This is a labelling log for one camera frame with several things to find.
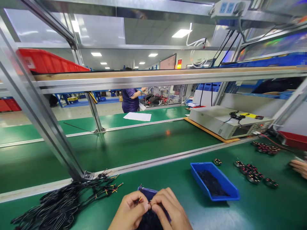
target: red plastic crate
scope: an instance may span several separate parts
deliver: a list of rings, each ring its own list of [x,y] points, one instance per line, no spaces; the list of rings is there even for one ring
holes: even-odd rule
[[[11,111],[11,108],[7,105],[5,100],[0,99],[0,112]]]
[[[39,49],[19,49],[29,69],[37,73],[86,72],[90,69]]]
[[[280,141],[284,145],[307,151],[307,136],[278,131]]]
[[[17,104],[14,98],[12,97],[4,97],[3,101],[6,102],[6,104],[9,106],[11,111],[21,111],[21,108]]]

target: green conveyor belt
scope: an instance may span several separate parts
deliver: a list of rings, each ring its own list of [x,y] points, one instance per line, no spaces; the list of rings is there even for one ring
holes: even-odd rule
[[[75,136],[68,140],[81,167],[89,172],[221,143],[185,120],[117,130],[100,136]],[[0,148],[0,193],[69,177],[45,142]]]
[[[174,108],[147,110],[140,113],[151,113],[152,116],[150,122],[154,122],[185,117],[185,114],[190,113],[185,108],[186,106],[179,106]],[[115,128],[147,123],[146,121],[123,119],[125,115],[126,114],[121,113],[116,115],[101,116],[100,121],[104,128]],[[64,122],[90,131],[96,129],[94,119],[92,117],[59,121],[59,124],[63,128],[63,131],[66,135],[82,133],[84,131],[69,125],[65,125]],[[41,138],[40,134],[36,131],[33,125],[0,128],[0,137],[0,144],[28,141]]]
[[[223,165],[219,169],[238,188],[241,195],[239,201],[215,203],[199,189],[191,174],[190,163],[211,162],[214,158],[222,160]],[[238,159],[255,165],[265,176],[276,180],[279,188],[272,190],[262,183],[254,185],[247,181],[233,165]],[[253,146],[245,143],[125,173],[116,179],[118,183],[124,182],[118,193],[84,210],[72,230],[107,229],[122,197],[135,191],[141,183],[156,190],[171,187],[194,230],[306,229],[307,183],[299,174],[287,168],[291,159],[292,153],[282,151],[272,157],[256,152]],[[0,204],[1,229],[13,229],[10,220],[38,204],[41,196]]]

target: purple shirt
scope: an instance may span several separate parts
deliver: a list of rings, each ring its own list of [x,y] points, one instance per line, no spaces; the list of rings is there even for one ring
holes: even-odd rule
[[[137,112],[138,97],[135,99],[131,98],[137,91],[135,88],[122,89],[122,109],[124,113]]]

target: red wire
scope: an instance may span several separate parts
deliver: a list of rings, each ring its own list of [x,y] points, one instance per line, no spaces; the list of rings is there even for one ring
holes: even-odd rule
[[[287,148],[285,148],[285,147],[283,147],[283,146],[281,146],[281,145],[277,144],[276,142],[272,141],[272,140],[271,140],[270,138],[268,138],[266,135],[263,135],[263,134],[260,134],[260,135],[262,135],[262,136],[266,137],[267,139],[269,139],[271,142],[273,142],[274,144],[278,145],[279,147],[281,147],[281,148],[283,148],[283,149],[286,149],[286,150],[288,150],[288,151],[290,151],[290,152],[293,152],[292,150],[287,149]]]

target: control panel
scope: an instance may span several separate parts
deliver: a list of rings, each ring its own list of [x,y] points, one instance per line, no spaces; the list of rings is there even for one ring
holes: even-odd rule
[[[272,122],[271,121],[267,121],[267,122],[263,122],[263,123],[256,123],[252,126],[249,134],[253,134],[254,132],[260,132],[260,133],[264,133],[270,126]]]

